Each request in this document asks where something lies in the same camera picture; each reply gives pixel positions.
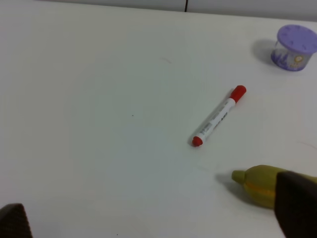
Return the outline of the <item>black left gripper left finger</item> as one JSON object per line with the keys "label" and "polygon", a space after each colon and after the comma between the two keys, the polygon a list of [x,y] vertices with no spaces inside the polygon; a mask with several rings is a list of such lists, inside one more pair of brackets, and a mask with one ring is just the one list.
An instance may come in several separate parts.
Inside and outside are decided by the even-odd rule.
{"label": "black left gripper left finger", "polygon": [[21,203],[7,204],[0,209],[0,238],[32,238],[29,221]]}

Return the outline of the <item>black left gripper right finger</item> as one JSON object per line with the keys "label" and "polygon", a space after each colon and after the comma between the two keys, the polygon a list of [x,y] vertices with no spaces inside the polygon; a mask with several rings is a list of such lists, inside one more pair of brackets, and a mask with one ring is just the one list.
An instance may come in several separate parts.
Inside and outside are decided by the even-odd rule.
{"label": "black left gripper right finger", "polygon": [[315,238],[317,183],[294,172],[278,173],[274,213],[286,238]]}

